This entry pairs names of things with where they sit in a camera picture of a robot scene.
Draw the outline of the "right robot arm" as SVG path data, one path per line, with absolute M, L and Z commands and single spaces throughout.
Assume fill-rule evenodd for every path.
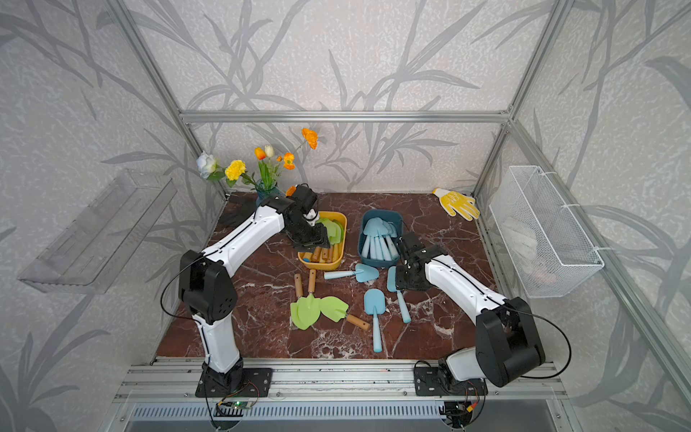
M 453 388 L 486 379 L 496 387 L 533 371 L 545 362 L 545 351 L 530 306 L 492 291 L 462 269 L 441 247 L 424 245 L 413 232 L 395 241 L 401 256 L 396 288 L 426 291 L 436 287 L 470 317 L 475 346 L 439 361 L 439 375 Z

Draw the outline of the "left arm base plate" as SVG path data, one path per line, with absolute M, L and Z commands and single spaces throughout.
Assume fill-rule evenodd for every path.
M 272 382 L 272 368 L 231 369 L 219 374 L 210 368 L 203 369 L 195 390 L 196 398 L 266 398 Z

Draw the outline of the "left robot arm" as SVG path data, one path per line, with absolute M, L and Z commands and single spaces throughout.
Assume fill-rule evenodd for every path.
M 273 196 L 250 213 L 234 231 L 201 252 L 181 258 L 178 293 L 196 321 L 205 346 L 206 365 L 227 375 L 240 367 L 235 345 L 232 310 L 238 295 L 231 278 L 268 239 L 283 233 L 299 252 L 329 248 L 327 229 L 318 223 L 317 194 L 306 184 L 289 196 Z

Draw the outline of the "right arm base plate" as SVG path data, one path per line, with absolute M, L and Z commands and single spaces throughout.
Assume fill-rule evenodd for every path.
M 488 393 L 484 379 L 459 381 L 453 377 L 446 362 L 439 360 L 433 366 L 419 360 L 413 367 L 414 385 L 417 396 L 473 396 L 484 397 Z

